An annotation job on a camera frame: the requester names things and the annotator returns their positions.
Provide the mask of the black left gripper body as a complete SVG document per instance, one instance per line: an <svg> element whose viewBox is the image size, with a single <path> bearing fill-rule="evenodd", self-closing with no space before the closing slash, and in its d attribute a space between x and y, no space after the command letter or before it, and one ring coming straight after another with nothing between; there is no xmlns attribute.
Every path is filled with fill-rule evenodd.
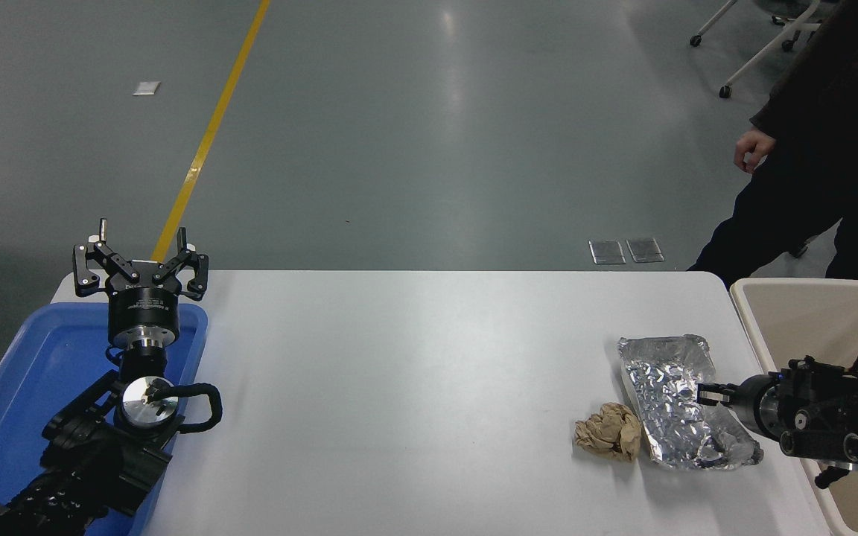
<svg viewBox="0 0 858 536"><path fill-rule="evenodd" d="M106 279L110 333L123 333L139 326L179 332L178 302L183 284L174 275L154 279L156 271L154 266L139 266L137 282L130 282L120 274Z"/></svg>

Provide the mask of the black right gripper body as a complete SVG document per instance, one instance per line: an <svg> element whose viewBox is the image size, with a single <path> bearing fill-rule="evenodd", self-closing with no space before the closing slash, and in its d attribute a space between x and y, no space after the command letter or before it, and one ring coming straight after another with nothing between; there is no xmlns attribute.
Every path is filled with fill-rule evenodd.
<svg viewBox="0 0 858 536"><path fill-rule="evenodd" d="M772 384L769 374L754 374L740 383L734 394L734 414L747 430L766 438L773 438L773 434L760 416L760 401Z"/></svg>

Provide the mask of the person's right hand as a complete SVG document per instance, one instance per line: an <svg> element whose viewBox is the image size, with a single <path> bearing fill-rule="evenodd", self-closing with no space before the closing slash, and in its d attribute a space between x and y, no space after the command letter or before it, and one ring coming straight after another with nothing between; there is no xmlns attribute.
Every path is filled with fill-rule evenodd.
<svg viewBox="0 0 858 536"><path fill-rule="evenodd" d="M734 145L734 165L744 173L755 173L760 163L772 153L776 143L774 137L752 127Z"/></svg>

